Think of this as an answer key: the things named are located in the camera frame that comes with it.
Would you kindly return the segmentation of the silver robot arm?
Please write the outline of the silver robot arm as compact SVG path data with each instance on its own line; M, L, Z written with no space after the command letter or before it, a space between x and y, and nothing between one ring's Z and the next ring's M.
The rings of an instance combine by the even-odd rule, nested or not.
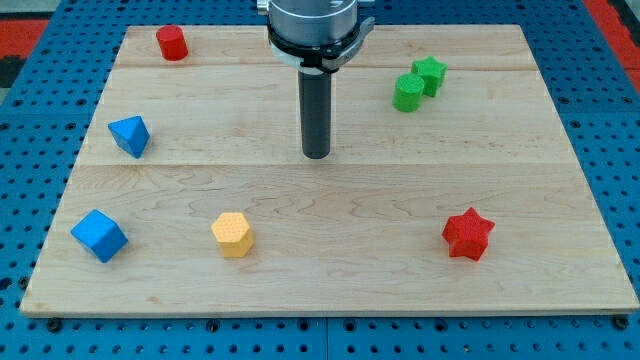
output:
M359 0L257 0L271 51L308 76L331 75L359 53L375 19L361 19Z

